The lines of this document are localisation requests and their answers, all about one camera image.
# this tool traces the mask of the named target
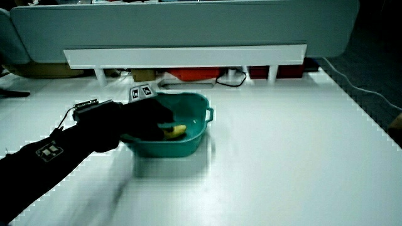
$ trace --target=white tabletop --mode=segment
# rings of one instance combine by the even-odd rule
[[[32,92],[0,100],[3,155],[48,136],[72,104],[125,102],[134,82],[0,85]],[[192,92],[215,110],[193,155],[144,159],[124,144],[93,154],[13,225],[402,225],[400,148],[323,71]]]

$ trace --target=banana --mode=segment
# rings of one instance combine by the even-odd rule
[[[166,139],[174,139],[186,132],[186,125],[173,126],[171,128],[162,129]]]

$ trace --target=black glove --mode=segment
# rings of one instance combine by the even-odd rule
[[[92,152],[116,148],[122,134],[145,140],[162,139],[158,123],[173,122],[173,113],[155,99],[126,105],[108,101],[81,109],[75,120],[77,125],[64,131],[55,129],[49,137],[0,159],[0,203],[5,207],[0,211],[0,222],[12,221]]]
[[[77,125],[99,137],[118,143],[123,134],[145,141],[160,141],[163,131],[158,124],[173,122],[173,112],[156,99],[128,104],[106,102],[74,112]]]

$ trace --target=teal plastic basin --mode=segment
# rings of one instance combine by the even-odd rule
[[[128,147],[138,156],[151,158],[177,158],[193,154],[200,145],[208,122],[214,120],[214,110],[209,107],[208,100],[200,94],[158,93],[156,97],[162,105],[173,111],[173,123],[160,124],[160,127],[186,125],[186,133],[171,141],[142,141],[132,139]]]

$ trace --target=sticker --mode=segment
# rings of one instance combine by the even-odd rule
[[[139,101],[157,96],[158,94],[147,84],[130,89],[129,102]]]
[[[142,88],[145,95],[147,96],[152,95],[151,87],[149,87],[149,85],[145,85]]]
[[[131,91],[131,99],[136,100],[138,98],[139,98],[139,89],[138,88],[132,89],[132,91]]]
[[[52,141],[42,148],[38,149],[35,153],[45,162],[49,162],[53,158],[56,158],[59,154],[62,154],[63,149],[61,147],[58,147],[55,141]]]

